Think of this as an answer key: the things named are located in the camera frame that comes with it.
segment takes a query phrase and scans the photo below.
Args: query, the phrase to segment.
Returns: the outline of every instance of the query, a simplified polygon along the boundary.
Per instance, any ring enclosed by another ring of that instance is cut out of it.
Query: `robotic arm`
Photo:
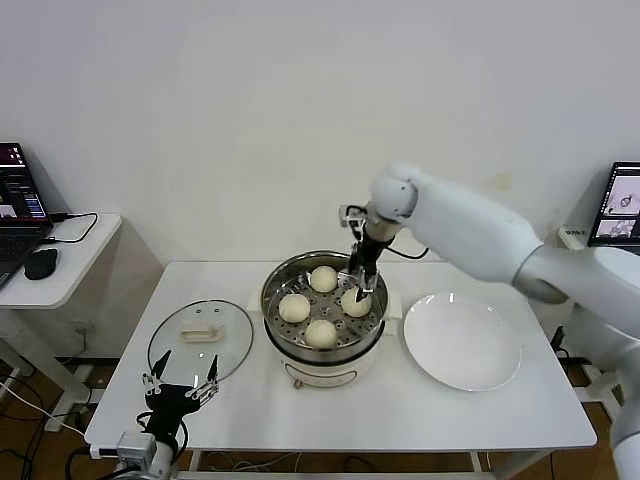
[[[513,285],[547,303],[571,297],[578,315],[568,344],[594,365],[617,370],[626,405],[612,427],[620,478],[640,472],[640,257],[616,248],[579,252],[543,245],[520,215],[408,165],[378,175],[366,207],[341,211],[356,244],[350,262],[359,298],[373,291],[376,262],[402,228],[461,271]]]

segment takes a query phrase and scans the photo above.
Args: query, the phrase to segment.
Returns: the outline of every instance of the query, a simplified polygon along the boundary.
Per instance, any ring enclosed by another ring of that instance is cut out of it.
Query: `monitor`
[[[640,245],[640,162],[616,162],[611,169],[589,246]]]
[[[0,143],[0,226],[48,224],[49,217],[17,143]]]

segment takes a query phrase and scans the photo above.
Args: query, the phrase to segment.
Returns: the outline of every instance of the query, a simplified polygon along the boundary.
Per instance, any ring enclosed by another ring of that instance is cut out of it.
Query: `cable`
[[[13,395],[14,397],[16,397],[18,400],[20,400],[22,403],[24,403],[25,405],[29,405],[31,408],[35,408],[36,410],[38,410],[39,412],[43,413],[44,415],[46,415],[47,417],[49,417],[50,419],[52,419],[54,422],[59,423],[61,426],[63,426],[64,428],[67,428],[71,431],[76,432],[78,435],[80,435],[82,438],[84,438],[84,433],[82,433],[80,430],[77,430],[73,427],[70,427],[69,425],[65,424],[64,422],[61,422],[60,420],[58,420],[56,417],[54,417],[53,415],[51,415],[49,412],[47,412],[46,410],[44,410],[43,408],[37,407],[35,406],[33,403],[26,401],[24,398],[22,398],[20,395],[18,395],[17,393],[15,393],[13,390],[11,390],[7,385],[5,385],[3,382],[0,382],[0,386],[3,386],[4,388],[7,389],[7,392],[9,392],[11,395]]]
[[[60,393],[53,400],[53,402],[51,402],[51,405],[49,405],[49,407],[46,408],[46,410],[47,411],[52,410],[57,405],[61,397],[62,397],[62,393]],[[36,427],[36,430],[33,432],[31,439],[29,440],[29,445],[27,445],[26,456],[30,459],[32,464],[35,463],[36,457],[38,456],[38,449],[40,448],[40,444],[42,443],[42,438],[44,437],[44,428],[46,425],[46,420],[47,420],[47,417],[43,415],[42,418],[40,419],[40,422],[38,423],[38,426]],[[33,474],[33,470],[30,470],[28,468],[28,465],[24,463],[22,465],[22,472],[20,474],[21,475],[20,478],[22,480],[30,480],[32,474]]]
[[[18,383],[24,385],[25,387],[27,387],[29,390],[31,390],[34,395],[36,396],[36,398],[38,399],[38,402],[40,403],[40,405],[42,406],[42,408],[44,408],[44,401],[42,400],[42,397],[40,396],[40,394],[34,389],[32,388],[30,385],[28,385],[27,383],[23,382],[21,379],[16,378],[12,375],[0,375],[1,377],[5,377],[5,378],[12,378],[14,381],[17,381]],[[3,414],[3,416],[7,417],[7,418],[11,418],[10,415],[6,415]],[[39,419],[39,425],[36,427],[35,432],[33,433],[33,436],[31,437],[31,439],[29,440],[29,444],[27,446],[27,450],[25,452],[24,455],[15,452],[15,451],[9,451],[9,453],[14,454],[15,456],[23,459],[23,464],[22,464],[22,470],[20,472],[20,480],[28,480],[31,478],[32,472],[33,472],[33,458],[35,457],[35,453],[37,452],[37,447],[39,446],[39,440],[41,437],[38,438],[38,442],[36,442],[36,449],[34,449],[33,454],[30,456],[29,455],[29,451],[31,450],[31,446],[34,444],[34,440],[36,439],[36,437],[38,436],[40,432],[40,429],[43,427],[43,420]]]
[[[50,215],[51,221],[52,222],[63,222],[68,218],[80,218],[80,217],[89,217],[89,216],[93,216],[93,221],[91,222],[91,225],[89,225],[89,227],[85,230],[85,232],[80,236],[80,238],[76,238],[75,240],[59,240],[56,237],[49,237],[49,238],[43,238],[42,240],[40,240],[40,244],[43,245],[51,245],[52,243],[78,243],[81,242],[82,240],[85,239],[85,237],[87,235],[89,235],[89,232],[91,231],[91,229],[95,226],[96,223],[98,223],[98,214],[95,212],[90,212],[90,213],[80,213],[78,215],[72,214],[72,213],[52,213]]]
[[[229,468],[233,468],[236,464],[236,462],[233,461],[233,458],[231,458],[231,455],[229,455],[226,452],[210,452],[207,454],[207,457],[210,457],[211,455],[222,455],[223,457],[225,457],[229,462]],[[215,467],[209,467],[209,468],[211,468],[212,470],[218,471],[218,469]]]
[[[240,467],[240,468],[238,468],[238,465],[239,465],[240,463],[250,463],[250,462],[238,462],[238,463],[236,463],[236,464],[234,465],[234,467],[233,467],[233,469],[232,469],[231,471],[232,471],[232,472],[242,472],[242,471],[244,471],[244,470],[250,470],[250,469],[252,469],[252,468],[270,467],[271,465],[273,465],[274,463],[279,462],[280,460],[283,460],[283,459],[285,459],[285,458],[287,458],[287,457],[290,457],[291,455],[297,455],[297,454],[299,454],[299,453],[300,453],[300,452],[289,452],[289,453],[285,453],[284,455],[282,455],[282,456],[280,456],[280,457],[278,457],[278,458],[276,458],[275,460],[272,460],[272,461],[270,461],[270,462],[267,462],[267,463],[260,463],[260,464],[258,464],[258,465],[253,465],[253,464],[252,464],[252,465],[247,466],[247,467]]]
[[[82,335],[82,348],[78,353],[72,355],[64,362],[60,362],[60,365],[68,365],[70,362],[75,360],[78,357],[78,355],[82,355],[84,352],[87,351],[87,332],[80,332],[80,335]]]
[[[12,448],[5,448],[3,450],[0,450],[0,455],[3,455],[5,453],[10,453],[14,457],[18,457],[20,460],[22,460],[25,465],[29,465],[29,468],[27,469],[27,472],[29,473],[29,475],[26,478],[31,477],[31,472],[33,471],[33,462],[29,457],[22,455],[20,452],[17,452]]]
[[[89,446],[85,445],[84,447],[76,448],[71,455],[67,457],[67,462],[64,465],[64,478],[66,480],[73,480],[71,478],[71,465],[73,464],[73,459],[78,455],[89,455]]]
[[[40,394],[31,386],[29,385],[27,382],[14,377],[13,375],[5,375],[5,374],[0,374],[0,377],[3,378],[11,378],[13,381],[18,382],[19,384],[21,384],[24,387],[27,387],[29,390],[31,390],[33,392],[33,394],[36,396],[36,398],[38,399],[38,401],[40,402],[40,405],[42,406],[42,408],[44,408],[44,401],[42,400],[42,397],[40,396]],[[18,422],[39,422],[40,420],[42,420],[41,418],[20,418],[20,417],[12,417],[11,415],[7,415],[6,413],[0,413],[0,416],[4,417],[4,418],[8,418],[9,420],[16,420]]]
[[[132,465],[130,467],[116,470],[115,472],[110,473],[109,475],[105,475],[104,477],[100,477],[98,478],[98,480],[111,480],[112,478],[117,478],[121,475],[124,475],[125,473],[138,472],[138,471],[140,471],[140,467],[138,465]]]
[[[173,460],[171,461],[171,465],[173,465],[178,461],[180,456],[187,449],[187,442],[189,441],[189,432],[187,430],[187,426],[184,424],[184,420],[180,420],[180,426],[182,427],[182,432],[184,433],[184,440],[182,441],[182,447],[180,447],[180,450],[178,451],[176,456],[173,457]]]
[[[395,253],[396,255],[402,257],[402,258],[407,258],[409,260],[420,260],[421,258],[424,258],[427,253],[429,253],[429,247],[424,249],[424,252],[422,252],[420,255],[407,255],[406,253],[402,253],[399,252],[398,250],[391,248],[391,247],[385,247],[385,250],[389,250],[391,253]]]
[[[364,458],[356,457],[353,455],[345,458],[344,460],[344,464],[342,465],[342,470],[344,470],[345,473],[349,473],[349,462],[353,460],[363,463],[364,465],[369,467],[369,469],[374,473],[380,473],[380,470],[378,470],[373,463],[365,460]]]

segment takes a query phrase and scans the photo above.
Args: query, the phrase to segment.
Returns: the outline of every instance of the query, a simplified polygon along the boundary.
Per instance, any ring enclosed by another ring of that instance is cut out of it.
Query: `white table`
[[[55,225],[51,236],[60,240],[79,238],[92,220],[93,217],[66,220]],[[45,279],[32,281],[24,276],[23,267],[0,289],[0,309],[3,310],[0,313],[0,338],[12,347],[0,342],[0,358],[14,369],[29,374],[31,366],[22,361],[15,354],[17,352],[64,390],[53,412],[56,415],[68,413],[74,404],[84,404],[89,400],[90,391],[82,382],[91,372],[91,367],[82,365],[75,375],[71,374],[56,361],[51,348],[42,341],[38,332],[25,325],[12,310],[54,309],[64,305],[121,223],[120,215],[100,214],[95,226],[81,242],[43,245],[39,250],[58,250],[57,266],[53,274]],[[101,394],[101,391],[91,393],[91,401],[97,401]],[[50,420],[45,428],[47,431],[57,431],[60,425]]]
[[[247,305],[276,266],[191,262],[167,267],[87,429],[85,439],[94,456],[100,448],[113,449],[124,431],[139,430],[135,417],[147,410],[141,378],[157,326],[197,300]],[[381,271],[389,289],[400,295],[403,311],[418,298],[439,291],[467,292],[496,305],[525,346],[517,376],[493,392],[457,391],[416,367],[401,337],[383,336],[373,369],[359,382],[335,390],[295,390],[264,333],[260,314],[251,313],[255,339],[247,359],[221,383],[211,402],[185,417],[189,448],[526,451],[514,454],[496,472],[497,478],[510,478],[549,451],[596,442],[535,316],[515,290],[477,282],[440,262],[389,263]]]

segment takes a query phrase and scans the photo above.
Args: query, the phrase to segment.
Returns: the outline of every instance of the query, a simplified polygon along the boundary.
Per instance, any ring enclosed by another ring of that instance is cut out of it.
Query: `wooden floor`
[[[0,373],[8,373],[0,368]],[[108,383],[113,367],[96,367],[89,378],[93,388],[104,388]],[[577,369],[571,371],[572,383],[576,386],[587,384],[586,378]],[[26,380],[42,397],[45,406],[51,407],[60,395],[60,389],[47,378],[34,374]],[[16,387],[26,400],[36,403],[38,400],[26,387]],[[598,434],[598,443],[586,450],[559,451],[531,466],[515,477],[516,480],[616,480],[611,449],[609,448],[610,421],[599,404],[586,405],[591,423]],[[93,412],[78,415],[81,425],[87,425]],[[39,413],[19,401],[9,397],[0,405],[0,414],[20,418],[38,419]],[[74,419],[67,420],[75,425]],[[23,462],[4,451],[13,449],[24,453],[38,429],[39,422],[21,422],[0,417],[0,478],[3,480],[21,480]],[[44,433],[33,464],[33,480],[65,480],[64,468],[69,454],[84,445],[83,439],[76,433],[63,430],[60,433]],[[218,452],[205,453],[200,462],[201,470],[229,469],[232,464],[250,461],[253,464],[268,463],[282,454],[260,452]],[[504,461],[507,454],[492,453],[493,466]],[[488,471],[485,455],[480,455],[483,468]],[[180,459],[182,468],[187,468],[190,454]],[[297,454],[289,455],[269,466],[274,472],[293,471]],[[86,456],[74,459],[73,480],[94,480],[111,473],[113,460],[90,460]],[[305,453],[298,461],[299,472],[446,472],[471,471],[471,462],[467,454],[326,454]]]

